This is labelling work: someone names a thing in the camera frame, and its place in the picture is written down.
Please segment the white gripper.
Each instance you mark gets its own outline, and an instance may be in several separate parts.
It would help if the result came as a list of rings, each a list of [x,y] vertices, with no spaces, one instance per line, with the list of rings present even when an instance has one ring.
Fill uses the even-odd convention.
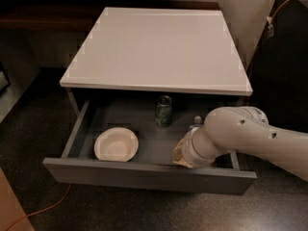
[[[172,152],[172,162],[186,168],[211,167],[216,158],[228,154],[209,139],[203,127],[192,128]]]

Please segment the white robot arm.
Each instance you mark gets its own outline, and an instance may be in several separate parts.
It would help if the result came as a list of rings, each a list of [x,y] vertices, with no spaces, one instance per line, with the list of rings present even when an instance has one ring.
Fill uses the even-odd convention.
[[[308,180],[308,134],[273,127],[264,112],[251,106],[212,110],[179,141],[172,161],[187,168],[207,167],[234,151]]]

